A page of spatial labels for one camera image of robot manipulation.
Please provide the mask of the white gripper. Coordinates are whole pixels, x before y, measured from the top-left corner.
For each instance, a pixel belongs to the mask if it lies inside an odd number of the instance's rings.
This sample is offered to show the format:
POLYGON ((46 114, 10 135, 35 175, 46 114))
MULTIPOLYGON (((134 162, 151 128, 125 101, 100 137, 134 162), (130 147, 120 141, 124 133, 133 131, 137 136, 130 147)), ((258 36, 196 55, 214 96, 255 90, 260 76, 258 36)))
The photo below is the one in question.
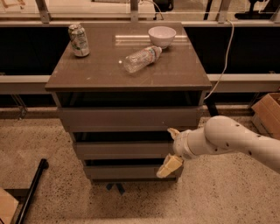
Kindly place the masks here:
POLYGON ((168 154, 164 159, 163 164, 157 171, 157 177, 161 179, 166 178, 180 168, 183 164, 183 159, 195 158, 195 155, 188 146, 190 130, 179 132, 177 129, 169 128, 167 131, 171 134, 171 138, 173 139, 173 151, 176 155, 168 154))

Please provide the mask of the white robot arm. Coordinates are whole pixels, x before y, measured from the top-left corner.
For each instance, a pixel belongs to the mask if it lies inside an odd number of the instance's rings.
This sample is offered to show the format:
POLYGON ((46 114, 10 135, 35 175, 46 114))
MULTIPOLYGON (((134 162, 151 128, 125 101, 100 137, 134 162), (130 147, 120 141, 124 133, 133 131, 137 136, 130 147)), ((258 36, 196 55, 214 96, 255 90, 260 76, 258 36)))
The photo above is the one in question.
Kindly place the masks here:
POLYGON ((200 155, 220 155, 239 151, 251 156, 271 170, 280 172, 280 141, 258 135, 235 120, 217 115, 196 130, 178 131, 169 128, 174 154, 168 154, 157 171, 158 178, 166 178, 188 159, 200 155))

